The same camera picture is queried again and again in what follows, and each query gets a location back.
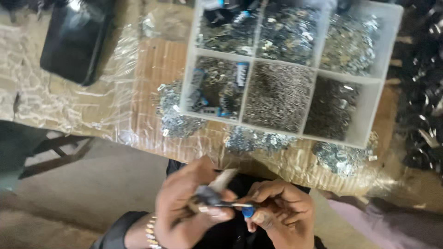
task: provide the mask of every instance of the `floor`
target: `floor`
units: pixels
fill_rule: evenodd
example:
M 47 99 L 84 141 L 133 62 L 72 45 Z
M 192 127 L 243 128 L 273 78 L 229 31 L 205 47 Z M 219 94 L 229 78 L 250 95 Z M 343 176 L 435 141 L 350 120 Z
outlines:
M 0 205 L 103 231 L 128 210 L 154 211 L 166 166 L 167 158 L 94 139 L 82 160 L 24 179 L 13 193 L 2 193 Z M 328 249 L 378 248 L 329 208 L 318 192 L 311 195 L 316 203 L 315 234 Z

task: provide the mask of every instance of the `clear plastic wrap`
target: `clear plastic wrap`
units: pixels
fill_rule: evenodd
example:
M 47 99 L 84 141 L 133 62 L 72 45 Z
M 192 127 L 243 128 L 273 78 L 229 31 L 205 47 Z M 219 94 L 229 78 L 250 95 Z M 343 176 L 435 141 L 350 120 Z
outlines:
M 116 7 L 120 11 L 112 43 L 102 54 L 101 77 L 89 87 L 40 69 L 49 14 L 40 21 L 35 15 L 23 15 L 19 27 L 7 26 L 13 32 L 7 36 L 2 31 L 0 43 L 0 51 L 11 51 L 0 59 L 0 118 L 97 136 L 181 162 L 209 155 L 219 168 L 239 167 L 244 173 L 347 195 L 364 195 L 371 189 L 372 195 L 384 195 L 405 183 L 400 163 L 384 166 L 389 156 L 396 155 L 388 150 L 396 114 L 396 93 L 389 88 L 383 92 L 373 126 L 380 137 L 374 151 L 378 160 L 349 177 L 321 166 L 312 154 L 316 142 L 307 139 L 279 150 L 232 151 L 225 147 L 230 127 L 215 121 L 188 138 L 164 136 L 162 115 L 156 110 L 157 88 L 183 78 L 193 9 L 181 3 L 122 2 Z

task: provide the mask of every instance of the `clear plastic box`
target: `clear plastic box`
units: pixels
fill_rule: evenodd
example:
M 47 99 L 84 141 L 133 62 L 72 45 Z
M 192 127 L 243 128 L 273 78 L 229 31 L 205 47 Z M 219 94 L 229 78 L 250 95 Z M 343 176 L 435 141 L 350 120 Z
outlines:
M 375 118 L 375 113 L 377 111 L 378 102 L 381 97 L 381 93 L 383 90 L 383 86 L 385 83 L 386 74 L 388 72 L 389 61 L 393 49 L 393 45 L 395 43 L 396 35 L 400 26 L 400 21 L 403 14 L 403 8 L 399 5 L 395 4 L 384 4 L 379 2 L 372 1 L 358 1 L 353 4 L 351 9 L 349 10 L 349 14 L 353 16 L 358 15 L 375 15 L 377 19 L 381 22 L 381 26 L 379 27 L 378 34 L 379 39 L 375 43 L 374 51 L 375 51 L 375 59 L 370 68 L 369 75 L 363 76 L 353 76 L 349 74 L 336 73 L 332 71 L 319 69 L 320 60 L 323 52 L 323 47 L 325 44 L 326 34 L 329 27 L 329 20 L 332 14 L 332 7 L 327 4 L 321 4 L 320 6 L 314 6 L 320 9 L 321 16 L 317 23 L 317 39 L 314 43 L 313 47 L 313 58 L 312 63 L 309 68 L 314 70 L 314 85 L 315 79 L 317 76 L 321 76 L 324 78 L 330 78 L 340 82 L 354 82 L 362 85 L 360 90 L 360 95 L 357 101 L 357 108 L 353 112 L 351 123 L 349 123 L 349 128 L 347 130 L 345 139 L 341 140 L 333 140 L 327 139 L 324 137 L 312 136 L 303 133 L 304 126 L 306 125 L 307 116 L 309 114 L 309 108 L 311 103 L 308 104 L 308 109 L 306 111 L 306 115 L 303 119 L 303 125 L 301 129 L 297 133 L 286 132 L 280 130 L 274 130 L 269 128 L 264 128 L 260 126 L 249 125 L 243 122 L 243 113 L 244 106 L 246 103 L 246 99 L 248 97 L 248 86 L 249 80 L 251 79 L 252 68 L 254 67 L 254 62 L 265 62 L 269 64 L 281 64 L 281 65 L 289 65 L 289 66 L 301 66 L 307 67 L 304 65 L 299 65 L 295 63 L 279 61 L 279 60 L 270 60 L 257 58 L 257 46 L 260 37 L 261 23 L 264 18 L 264 9 L 266 7 L 266 1 L 262 3 L 261 9 L 259 10 L 259 18 L 258 25 L 255 30 L 255 39 L 254 39 L 254 47 L 252 56 L 243 56 L 233 53 L 225 53 L 212 51 L 208 49 L 202 49 L 196 47 L 196 38 L 198 34 L 198 26 L 201 23 L 201 18 L 203 18 L 203 7 L 201 4 L 201 0 L 196 1 L 195 8 L 195 17 L 193 22 L 193 27 L 190 35 L 190 40 L 188 44 L 188 54 L 187 54 L 187 63 L 185 68 L 185 76 L 184 76 L 184 84 L 182 90 L 182 97 L 180 101 L 180 112 L 184 115 L 204 118 L 213 121 L 224 122 L 231 125 L 242 125 L 249 128 L 259 129 L 266 132 L 276 132 L 280 134 L 293 135 L 300 138 L 308 138 L 318 141 L 330 142 L 335 144 L 341 144 L 345 146 L 351 146 L 355 148 L 364 148 L 366 147 L 366 142 L 369 138 L 369 134 L 371 132 L 372 123 Z M 248 76 L 246 80 L 245 90 L 243 94 L 242 106 L 240 109 L 239 118 L 236 120 L 226 119 L 224 117 L 214 117 L 207 116 L 201 113 L 194 113 L 188 110 L 188 106 L 186 105 L 186 98 L 191 93 L 190 82 L 192 80 L 192 72 L 194 70 L 194 65 L 198 56 L 208 56 L 226 60 L 232 60 L 237 62 L 248 62 L 249 70 Z

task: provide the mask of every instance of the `person's left hand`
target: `person's left hand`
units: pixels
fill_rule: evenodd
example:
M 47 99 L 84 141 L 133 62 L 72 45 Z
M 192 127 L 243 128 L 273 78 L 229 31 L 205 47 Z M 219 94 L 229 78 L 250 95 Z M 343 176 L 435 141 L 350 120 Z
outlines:
M 208 156 L 204 156 L 166 179 L 155 203 L 157 221 L 154 234 L 160 245 L 168 249 L 190 249 L 209 228 L 234 218 L 234 210 L 227 207 L 209 207 L 207 213 L 198 214 L 187 207 L 197 187 L 209 184 L 215 178 L 214 164 Z M 221 194 L 225 201 L 237 198 L 230 190 Z

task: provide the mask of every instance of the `bracelet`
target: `bracelet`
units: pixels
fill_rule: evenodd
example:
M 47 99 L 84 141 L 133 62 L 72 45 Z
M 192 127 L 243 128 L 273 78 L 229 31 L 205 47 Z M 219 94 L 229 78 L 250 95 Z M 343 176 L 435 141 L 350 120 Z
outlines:
M 155 219 L 157 219 L 157 216 L 153 215 L 152 220 L 149 220 L 149 223 L 146 224 L 146 226 L 148 227 L 146 229 L 146 237 L 148 238 L 148 242 L 151 243 L 151 248 L 152 249 L 163 249 L 163 247 L 161 247 L 159 245 L 159 242 L 155 239 L 154 236 L 154 225 L 155 225 Z

